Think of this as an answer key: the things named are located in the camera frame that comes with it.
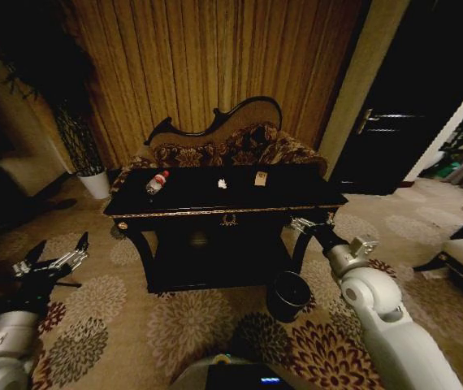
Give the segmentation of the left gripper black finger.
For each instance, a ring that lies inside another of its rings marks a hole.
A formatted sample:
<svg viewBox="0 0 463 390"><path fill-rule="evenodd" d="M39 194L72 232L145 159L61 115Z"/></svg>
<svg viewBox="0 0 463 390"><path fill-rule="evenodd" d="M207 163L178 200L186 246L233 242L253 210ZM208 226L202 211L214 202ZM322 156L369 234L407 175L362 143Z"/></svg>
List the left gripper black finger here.
<svg viewBox="0 0 463 390"><path fill-rule="evenodd" d="M38 243L36 246L34 246L27 252L23 260L15 263L12 266L12 269L15 272L16 277L22 277L23 275L26 275L31 271L32 266L34 266L41 257L46 242L47 240L42 240L40 243Z"/></svg>
<svg viewBox="0 0 463 390"><path fill-rule="evenodd" d="M89 233L84 232L78 240L76 247L71 252L53 260L50 263L49 268L62 271L68 267L70 271L74 271L89 256L88 247Z"/></svg>

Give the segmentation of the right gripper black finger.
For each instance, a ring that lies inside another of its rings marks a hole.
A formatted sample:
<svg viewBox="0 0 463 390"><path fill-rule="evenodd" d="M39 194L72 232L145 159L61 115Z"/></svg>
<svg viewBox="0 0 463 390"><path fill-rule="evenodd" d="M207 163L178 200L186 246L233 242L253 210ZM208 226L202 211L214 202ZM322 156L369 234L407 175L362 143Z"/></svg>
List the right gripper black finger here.
<svg viewBox="0 0 463 390"><path fill-rule="evenodd" d="M289 227L306 235L312 235L314 231L314 223L302 217L292 218Z"/></svg>

